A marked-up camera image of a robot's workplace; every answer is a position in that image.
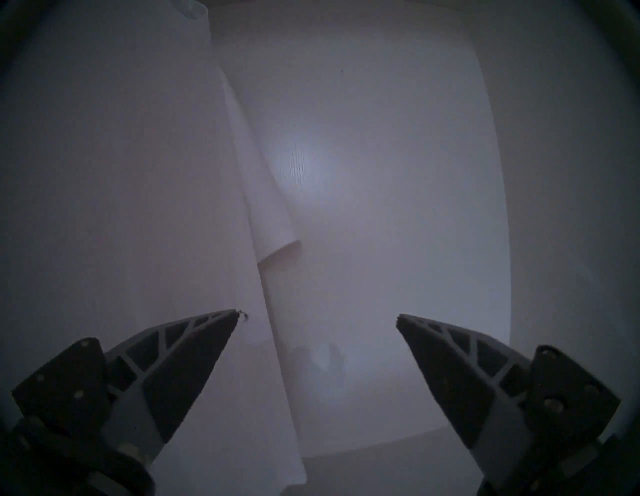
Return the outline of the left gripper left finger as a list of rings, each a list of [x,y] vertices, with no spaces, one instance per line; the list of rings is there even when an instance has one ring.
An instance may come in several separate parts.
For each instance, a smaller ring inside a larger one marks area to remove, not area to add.
[[[25,418],[58,435],[135,446],[156,458],[198,399],[238,324],[238,311],[145,329],[108,351],[84,337],[13,389]]]

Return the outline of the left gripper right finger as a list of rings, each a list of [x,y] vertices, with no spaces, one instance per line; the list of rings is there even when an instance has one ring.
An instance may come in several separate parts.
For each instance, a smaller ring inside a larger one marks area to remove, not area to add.
[[[485,476],[540,476],[598,440],[620,399],[552,345],[532,360],[487,334],[400,314],[397,330]]]

